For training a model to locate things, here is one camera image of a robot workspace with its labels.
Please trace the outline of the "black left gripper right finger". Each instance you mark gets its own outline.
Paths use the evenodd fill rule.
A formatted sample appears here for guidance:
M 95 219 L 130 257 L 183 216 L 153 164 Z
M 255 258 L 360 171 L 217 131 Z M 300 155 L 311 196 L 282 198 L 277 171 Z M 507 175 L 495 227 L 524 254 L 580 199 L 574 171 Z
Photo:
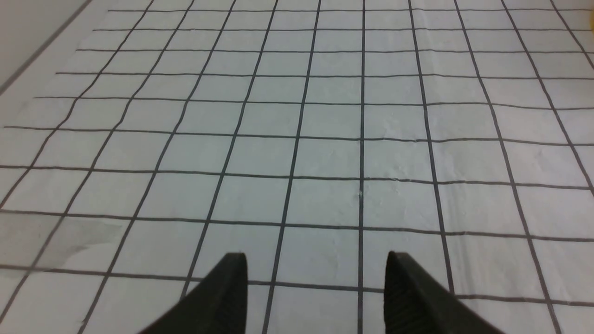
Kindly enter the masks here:
M 388 253 L 384 283 L 387 334 L 500 334 L 405 252 Z

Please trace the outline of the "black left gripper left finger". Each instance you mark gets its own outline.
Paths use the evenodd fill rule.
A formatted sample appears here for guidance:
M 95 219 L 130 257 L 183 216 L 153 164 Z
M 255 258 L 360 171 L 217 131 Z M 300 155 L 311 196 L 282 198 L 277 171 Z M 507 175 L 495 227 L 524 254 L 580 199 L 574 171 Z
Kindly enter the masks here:
M 244 334 L 247 309 L 246 255 L 229 252 L 199 285 L 142 334 Z

